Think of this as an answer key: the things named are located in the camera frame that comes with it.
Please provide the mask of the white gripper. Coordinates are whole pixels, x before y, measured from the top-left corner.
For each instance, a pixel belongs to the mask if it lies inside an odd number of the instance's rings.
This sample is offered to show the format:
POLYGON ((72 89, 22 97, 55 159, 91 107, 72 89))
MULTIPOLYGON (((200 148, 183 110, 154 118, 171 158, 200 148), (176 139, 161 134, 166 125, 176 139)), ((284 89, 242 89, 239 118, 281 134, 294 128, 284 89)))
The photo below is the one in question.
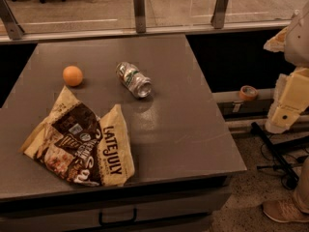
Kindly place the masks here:
POLYGON ((285 59, 297 66, 289 75, 279 74, 265 124, 268 132, 283 133, 309 107, 309 2, 295 11, 288 28, 267 40, 264 49, 271 52, 285 49, 285 59))

